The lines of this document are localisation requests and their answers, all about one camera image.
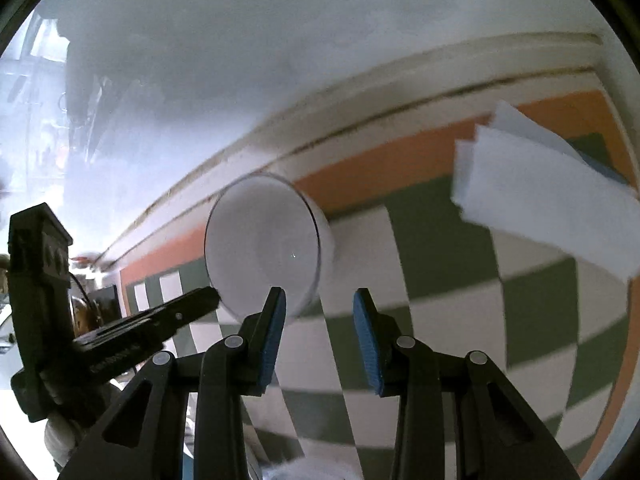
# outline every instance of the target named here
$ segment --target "blue gripper pad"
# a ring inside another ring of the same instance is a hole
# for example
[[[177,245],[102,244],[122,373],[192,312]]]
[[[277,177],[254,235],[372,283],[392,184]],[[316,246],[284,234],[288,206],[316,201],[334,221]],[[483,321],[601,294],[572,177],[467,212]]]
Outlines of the blue gripper pad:
[[[358,334],[360,354],[367,374],[367,382],[377,395],[382,395],[384,381],[380,365],[380,348],[376,340],[373,325],[367,314],[364,300],[359,292],[353,295],[353,322]]]
[[[273,311],[273,317],[269,323],[267,335],[264,340],[264,346],[260,354],[260,371],[258,372],[258,386],[262,391],[271,382],[273,377],[273,369],[276,365],[278,357],[278,348],[280,348],[280,338],[282,337],[282,329],[284,328],[284,320],[287,317],[287,300],[284,290],[280,291],[276,300],[276,308]]]

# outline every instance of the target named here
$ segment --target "checkered mat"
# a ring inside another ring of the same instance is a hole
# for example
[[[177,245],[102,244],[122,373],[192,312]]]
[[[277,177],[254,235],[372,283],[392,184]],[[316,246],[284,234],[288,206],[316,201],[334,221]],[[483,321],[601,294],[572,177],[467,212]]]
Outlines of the checkered mat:
[[[324,457],[366,480],[388,478],[398,398],[367,386],[351,318],[361,286],[434,350],[489,354],[572,462],[585,455],[620,370],[627,286],[554,248],[462,222],[450,184],[436,178],[330,219],[332,286],[285,328],[264,396],[244,398],[245,435],[259,459]],[[206,285],[201,259],[132,284],[127,295],[135,312]],[[237,330],[220,308],[170,345],[178,356],[201,352]],[[455,478],[451,420],[447,478]]]

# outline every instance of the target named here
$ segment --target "checkered tablecloth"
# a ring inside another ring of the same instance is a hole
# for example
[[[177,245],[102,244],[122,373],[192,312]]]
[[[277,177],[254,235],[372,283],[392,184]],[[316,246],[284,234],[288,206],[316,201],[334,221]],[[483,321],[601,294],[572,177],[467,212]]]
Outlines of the checkered tablecloth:
[[[450,184],[450,176],[436,178],[330,219],[332,284],[284,329],[265,395],[244,399],[245,435],[259,459],[324,457],[366,480],[388,478],[398,398],[380,399],[367,386],[351,317],[361,286],[434,350],[489,354],[572,462],[585,455],[620,370],[627,286],[554,248],[462,222]],[[127,286],[129,306],[206,285],[196,260]],[[238,327],[220,308],[169,346],[178,356],[205,351]],[[455,478],[448,397],[445,406],[447,478]]]

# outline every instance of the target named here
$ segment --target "metal screw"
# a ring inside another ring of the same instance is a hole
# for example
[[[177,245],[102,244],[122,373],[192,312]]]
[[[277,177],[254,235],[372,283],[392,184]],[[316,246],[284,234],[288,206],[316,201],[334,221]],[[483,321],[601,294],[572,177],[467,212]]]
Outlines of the metal screw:
[[[239,335],[230,335],[225,339],[225,346],[227,348],[239,348],[244,343],[244,339]]]
[[[169,352],[158,352],[156,355],[154,355],[154,358],[152,359],[154,364],[158,366],[165,365],[170,360],[171,360],[171,355],[169,354]]]
[[[396,344],[400,348],[413,348],[415,346],[415,339],[408,335],[401,335],[396,339]]]
[[[471,352],[471,354],[469,354],[469,359],[473,364],[483,365],[487,362],[488,357],[484,352],[474,350],[473,352]]]

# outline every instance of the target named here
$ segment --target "orange border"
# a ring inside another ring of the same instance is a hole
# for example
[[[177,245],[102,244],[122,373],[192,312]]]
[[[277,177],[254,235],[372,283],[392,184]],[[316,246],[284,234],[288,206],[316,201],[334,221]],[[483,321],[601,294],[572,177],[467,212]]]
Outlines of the orange border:
[[[632,161],[622,134],[601,92],[578,92],[518,108],[541,126],[566,139],[593,132],[602,134],[614,167],[636,185]],[[385,196],[394,190],[451,174],[455,140],[471,139],[475,124],[485,124],[488,120],[488,115],[479,116],[388,142],[322,168],[296,182],[296,186],[329,215]],[[204,253],[204,229],[203,224],[122,269],[123,289],[146,276],[201,257]],[[628,339],[620,373],[593,443],[578,467],[581,475],[602,449],[631,384],[640,349],[639,304],[640,278],[637,278],[630,287]]]

